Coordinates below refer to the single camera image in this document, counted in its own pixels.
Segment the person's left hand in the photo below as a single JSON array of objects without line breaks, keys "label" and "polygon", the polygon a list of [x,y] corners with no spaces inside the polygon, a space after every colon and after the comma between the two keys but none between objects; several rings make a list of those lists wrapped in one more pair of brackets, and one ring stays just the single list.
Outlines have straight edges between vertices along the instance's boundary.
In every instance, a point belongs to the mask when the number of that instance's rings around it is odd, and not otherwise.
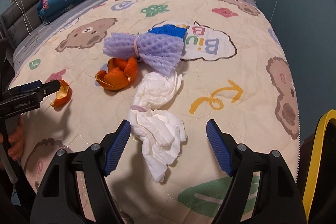
[{"label": "person's left hand", "polygon": [[25,143],[25,129],[22,115],[18,116],[18,125],[9,135],[9,143],[11,144],[11,148],[8,150],[8,155],[14,161],[19,160],[23,155]]}]

